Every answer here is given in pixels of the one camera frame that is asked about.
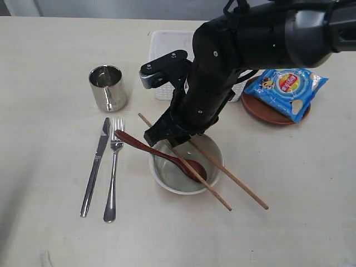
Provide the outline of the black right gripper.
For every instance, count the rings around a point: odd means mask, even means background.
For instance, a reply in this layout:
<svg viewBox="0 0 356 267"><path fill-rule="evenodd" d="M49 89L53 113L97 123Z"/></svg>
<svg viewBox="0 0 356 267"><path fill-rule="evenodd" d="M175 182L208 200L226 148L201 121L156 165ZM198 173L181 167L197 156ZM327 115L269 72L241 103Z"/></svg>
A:
<svg viewBox="0 0 356 267"><path fill-rule="evenodd" d="M172 147L182 145L191 136L203 134L219 119L219 113L233 97L236 68L208 72L196 61L191 64L186 82L174 89L169 108L144 133L150 146L168 140Z"/></svg>

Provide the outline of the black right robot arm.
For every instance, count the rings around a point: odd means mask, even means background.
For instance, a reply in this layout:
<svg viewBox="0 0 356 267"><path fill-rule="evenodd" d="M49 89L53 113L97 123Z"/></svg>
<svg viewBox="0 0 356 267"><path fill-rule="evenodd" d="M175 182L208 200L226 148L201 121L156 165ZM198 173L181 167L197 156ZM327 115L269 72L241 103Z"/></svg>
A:
<svg viewBox="0 0 356 267"><path fill-rule="evenodd" d="M141 66L145 88L173 85L168 109L144 133L150 146L173 146L203 134L234 96L233 85L270 68L315 68L332 53L355 50L354 1L270 1L203 23L192 38L194 59L175 50Z"/></svg>

